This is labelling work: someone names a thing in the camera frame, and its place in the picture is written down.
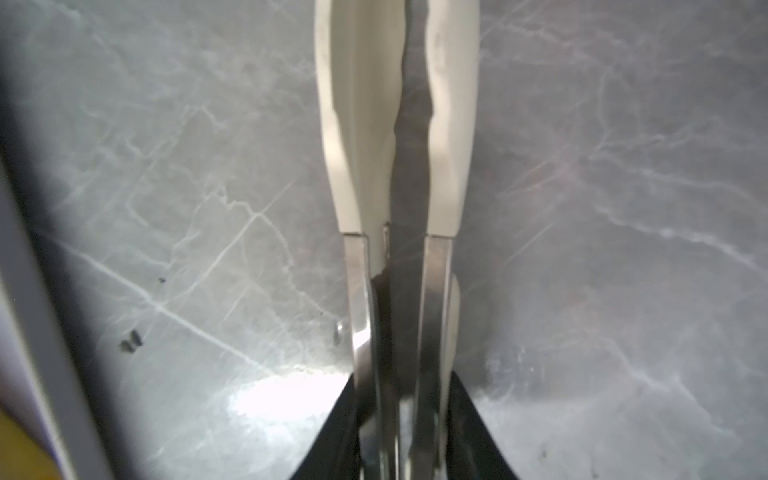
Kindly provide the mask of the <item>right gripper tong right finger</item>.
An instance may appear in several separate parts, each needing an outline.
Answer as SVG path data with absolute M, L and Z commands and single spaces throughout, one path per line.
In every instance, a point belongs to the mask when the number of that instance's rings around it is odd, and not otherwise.
M 478 98 L 480 4 L 431 1 L 425 57 L 432 102 L 410 476 L 432 479 L 447 449 L 460 288 L 452 271 L 471 165 Z

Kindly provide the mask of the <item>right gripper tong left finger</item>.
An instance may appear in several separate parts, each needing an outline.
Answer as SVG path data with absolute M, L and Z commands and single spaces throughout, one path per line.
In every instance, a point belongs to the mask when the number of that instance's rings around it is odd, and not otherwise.
M 366 479 L 400 476 L 389 226 L 405 40 L 402 1 L 315 4 L 321 136 L 344 241 L 357 433 Z

